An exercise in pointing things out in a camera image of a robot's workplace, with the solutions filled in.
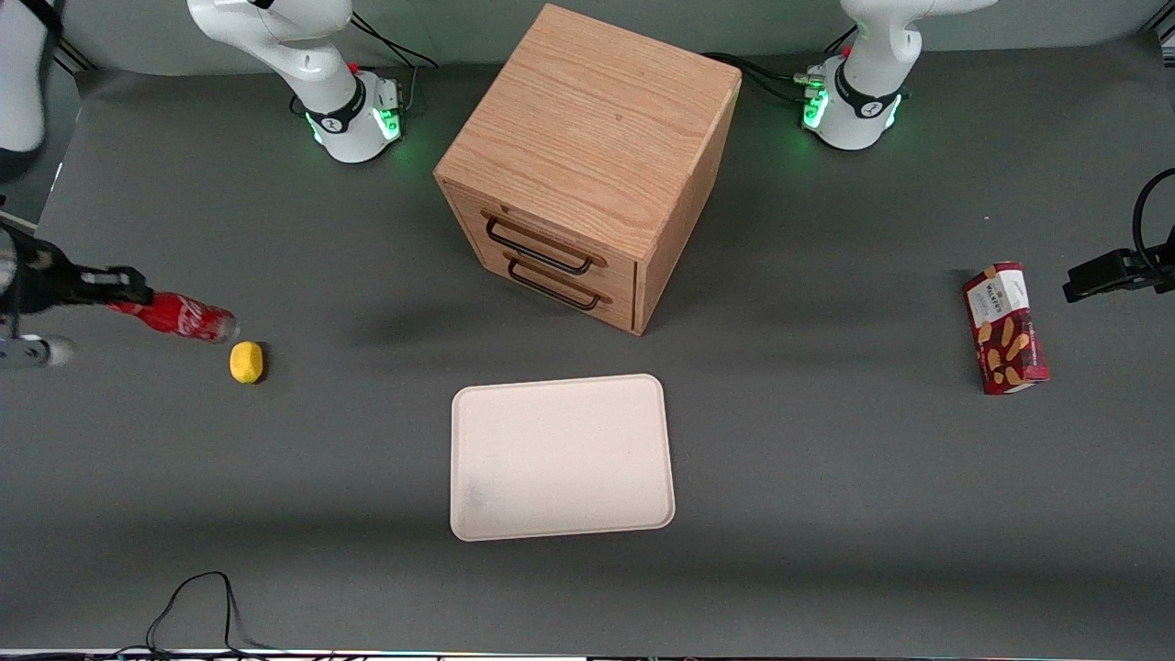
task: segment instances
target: white tray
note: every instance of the white tray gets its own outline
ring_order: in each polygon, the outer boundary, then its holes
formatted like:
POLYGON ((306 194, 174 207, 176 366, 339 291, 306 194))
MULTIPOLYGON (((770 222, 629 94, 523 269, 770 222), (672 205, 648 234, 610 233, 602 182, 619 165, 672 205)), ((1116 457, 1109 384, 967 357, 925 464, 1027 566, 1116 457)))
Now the white tray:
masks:
POLYGON ((636 375, 461 391, 449 499, 449 525, 464 541, 669 525, 660 382, 636 375))

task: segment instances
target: black metal handle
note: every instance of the black metal handle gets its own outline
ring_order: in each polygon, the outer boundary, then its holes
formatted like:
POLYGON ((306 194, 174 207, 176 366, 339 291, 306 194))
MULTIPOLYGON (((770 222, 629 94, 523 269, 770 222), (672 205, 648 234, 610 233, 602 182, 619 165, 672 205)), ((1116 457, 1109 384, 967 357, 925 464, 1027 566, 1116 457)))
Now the black metal handle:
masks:
POLYGON ((516 282, 522 282, 523 284, 530 286, 531 289, 535 289, 536 291, 551 296, 552 298, 559 301, 560 303, 566 303, 582 311, 591 311, 596 309, 596 305, 599 304, 599 294, 593 295, 591 297, 591 302, 582 303, 572 298, 571 296, 564 296, 563 294, 556 291, 555 289, 544 286, 538 282, 535 282, 530 277, 523 277, 522 275, 518 275, 517 272, 515 272, 513 269, 516 265, 518 265, 518 259, 510 259, 510 265, 506 267, 506 272, 510 274, 510 277, 512 277, 516 282))
POLYGON ((540 262, 545 263, 546 265, 550 265, 551 268, 557 268, 557 269, 559 269, 559 270, 562 270, 564 272, 570 272, 571 275, 583 275, 584 272, 588 272, 588 269, 591 267, 591 257, 584 257, 583 265, 575 267, 575 265, 571 265, 569 263, 563 263, 562 261, 559 261, 557 258, 549 257, 549 256, 546 256, 546 255, 544 255, 542 252, 537 252, 537 251, 528 248, 526 245, 523 245, 522 243, 518 243, 517 241, 511 241, 510 238, 506 238, 505 236, 499 236, 499 235, 497 235, 497 234, 494 232, 494 228, 498 224, 498 218, 494 217, 490 214, 483 214, 483 215, 485 215, 485 217, 489 218, 489 222, 485 223, 485 232, 490 235, 490 238, 492 238, 494 241, 496 241, 498 243, 502 243, 503 245, 505 245, 508 248, 512 248, 515 250, 518 250, 519 252, 526 255, 528 257, 530 257, 530 258, 532 258, 535 261, 540 261, 540 262))

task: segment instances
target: gray wall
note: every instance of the gray wall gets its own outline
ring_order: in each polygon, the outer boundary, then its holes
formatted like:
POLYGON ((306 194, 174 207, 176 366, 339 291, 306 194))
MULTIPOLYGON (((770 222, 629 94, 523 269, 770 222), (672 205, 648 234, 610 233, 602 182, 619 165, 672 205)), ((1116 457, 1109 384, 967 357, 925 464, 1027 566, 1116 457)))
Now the gray wall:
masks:
MULTIPOLYGON (((585 14, 694 50, 738 54, 821 48, 852 25, 837 0, 559 0, 585 14)), ((392 40, 442 61, 503 61, 543 0, 355 0, 392 40)), ((1096 43, 1137 31, 1163 0, 1001 0, 974 14, 924 21, 942 50, 1096 43)), ((184 0, 70 0, 69 36, 100 65, 169 75, 263 70, 195 27, 184 0)), ((335 39, 362 63, 389 53, 355 29, 335 39)))

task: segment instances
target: coca-cola bottle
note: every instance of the coca-cola bottle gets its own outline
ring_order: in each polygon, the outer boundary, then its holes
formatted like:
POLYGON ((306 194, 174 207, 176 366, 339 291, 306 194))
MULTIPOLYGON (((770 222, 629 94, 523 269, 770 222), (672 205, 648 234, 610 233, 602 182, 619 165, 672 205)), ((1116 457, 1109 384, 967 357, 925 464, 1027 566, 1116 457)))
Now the coca-cola bottle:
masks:
POLYGON ((236 317, 227 309, 183 294, 155 291, 152 304, 109 303, 110 309, 137 316, 160 333, 220 344, 236 338, 236 317))

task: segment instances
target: gray table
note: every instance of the gray table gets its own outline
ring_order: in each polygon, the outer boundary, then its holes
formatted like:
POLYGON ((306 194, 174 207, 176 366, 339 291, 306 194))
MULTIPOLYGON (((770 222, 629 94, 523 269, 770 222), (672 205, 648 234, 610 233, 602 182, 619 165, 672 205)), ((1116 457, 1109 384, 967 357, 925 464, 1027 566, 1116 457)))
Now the gray table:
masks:
MULTIPOLYGON (((1153 39, 929 54, 857 154, 747 86, 643 339, 465 244, 430 170, 494 73, 424 72, 405 141, 357 167, 276 76, 83 81, 41 234, 233 309, 271 377, 103 309, 28 322, 82 353, 0 384, 4 646, 135 642, 220 568, 284 647, 1175 656, 1175 297, 1061 294, 1175 158, 1153 39), (1054 380, 996 399, 959 274, 1005 258, 1054 380), (669 528, 451 535, 454 393, 632 372, 665 384, 669 528)), ((1159 241, 1175 190, 1152 210, 1159 241)), ((162 641, 215 647, 217 589, 162 641)))

